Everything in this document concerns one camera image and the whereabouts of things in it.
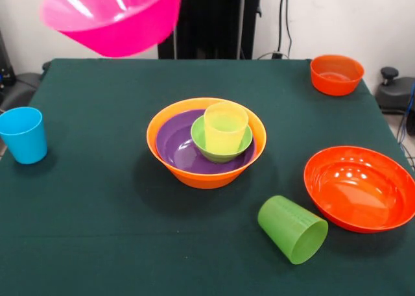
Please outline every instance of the purple bowl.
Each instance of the purple bowl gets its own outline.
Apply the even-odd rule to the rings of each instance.
[[[156,148],[160,157],[171,166],[196,174],[220,174],[238,169],[255,156],[255,139],[235,160],[215,164],[205,158],[193,143],[190,130],[205,110],[190,110],[173,116],[157,133]]]

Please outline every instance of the wire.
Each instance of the wire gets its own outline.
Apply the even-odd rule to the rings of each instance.
[[[283,55],[285,58],[287,58],[287,59],[289,59],[290,57],[288,57],[286,54],[284,54],[284,53],[280,53],[279,51],[271,51],[271,52],[269,52],[269,53],[266,53],[266,54],[263,54],[263,55],[261,55],[261,56],[259,56],[258,58],[257,58],[257,60],[260,60],[261,58],[263,58],[263,57],[265,57],[265,56],[268,56],[268,55],[270,55],[270,54],[281,54],[281,55]]]
[[[397,142],[398,142],[399,145],[403,145],[403,141],[405,140],[405,136],[407,134],[406,122],[407,122],[407,119],[408,119],[409,112],[411,111],[412,106],[414,104],[414,93],[415,93],[415,82],[412,85],[412,89],[410,91],[410,98],[409,98],[409,102],[408,102],[408,107],[407,107],[405,113],[402,116],[401,123],[399,124],[399,128],[398,128],[397,133],[396,133],[396,138],[397,138]]]
[[[289,27],[289,22],[288,22],[288,0],[285,0],[285,26],[287,27],[288,39],[290,40],[290,45],[288,46],[287,56],[290,57],[292,38],[291,38],[290,27]]]
[[[31,88],[34,88],[35,90],[38,89],[35,85],[33,85],[33,84],[29,83],[29,82],[26,82],[25,80],[16,79],[16,82],[20,82],[20,83],[26,84],[26,85],[30,86]]]
[[[403,143],[401,144],[401,148],[404,150],[404,153],[406,152],[408,154],[405,155],[405,157],[410,160],[410,166],[413,168],[413,170],[415,170],[415,161],[414,161],[414,157],[410,155],[409,150],[403,145]]]
[[[283,2],[279,1],[279,37],[278,37],[278,51],[281,50],[282,30],[283,30]]]
[[[405,140],[405,136],[407,134],[406,124],[407,124],[409,112],[412,110],[412,106],[414,104],[414,94],[415,94],[415,82],[412,85],[412,89],[410,91],[408,107],[405,113],[402,115],[402,119],[401,119],[401,122],[399,123],[399,128],[396,133],[397,142],[399,146],[401,147],[401,150],[403,151],[403,154],[405,155],[405,157],[410,161],[410,165],[413,168],[413,170],[415,170],[415,157],[410,155],[409,150],[405,147],[405,145],[403,144],[403,141]]]

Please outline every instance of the white wall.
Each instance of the white wall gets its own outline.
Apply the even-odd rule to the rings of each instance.
[[[69,38],[45,27],[39,18],[43,0],[0,0],[0,29],[17,72],[40,71],[55,57],[99,57]],[[290,0],[292,58],[339,53],[357,59],[374,89],[379,69],[397,67],[414,75],[415,6],[413,0]],[[279,0],[261,0],[254,57],[273,51],[278,43]],[[283,51],[287,50],[287,37]],[[140,55],[157,58],[157,49]]]
[[[415,76],[415,0],[290,0],[292,58],[334,53],[358,60],[373,91],[379,70],[395,66]],[[261,0],[254,57],[278,46],[279,0]],[[281,51],[287,50],[287,42]]]
[[[40,72],[52,58],[97,58],[98,54],[47,28],[39,17],[43,0],[0,0],[0,29],[16,73]],[[140,58],[157,58],[153,47]]]

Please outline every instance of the dark green table cover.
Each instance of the dark green table cover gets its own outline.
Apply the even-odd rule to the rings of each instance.
[[[268,132],[262,157],[219,190],[184,186],[146,145],[153,115],[200,96],[246,105]],[[364,83],[322,95],[305,60],[55,60],[32,105],[49,154],[0,162],[0,295],[415,295],[413,222],[380,234],[330,224],[295,266],[256,221],[276,194],[318,213],[303,168],[325,147],[410,168]]]

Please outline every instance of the small orange bowl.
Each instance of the small orange bowl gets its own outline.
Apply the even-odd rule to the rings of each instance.
[[[414,179],[391,158],[373,150],[324,149],[308,161],[304,182],[321,213],[350,231],[387,231],[415,215]]]
[[[352,93],[364,75],[360,63],[340,55],[324,55],[310,63],[311,82],[322,93],[344,96]]]
[[[178,180],[190,187],[198,189],[215,189],[229,184],[235,180],[236,177],[238,177],[246,168],[248,168],[248,166],[254,163],[265,149],[265,144],[267,142],[267,133],[265,131],[264,124],[251,110],[244,107],[246,113],[248,113],[249,126],[252,129],[252,133],[256,142],[256,151],[254,158],[246,165],[227,173],[196,174],[173,167],[160,158],[156,148],[156,137],[161,126],[163,126],[166,121],[179,113],[189,110],[206,109],[208,106],[213,105],[214,103],[223,101],[223,99],[207,97],[179,101],[178,103],[174,103],[158,112],[148,125],[147,145],[148,148],[150,148],[152,154],[161,163],[163,163],[164,166],[167,167]]]

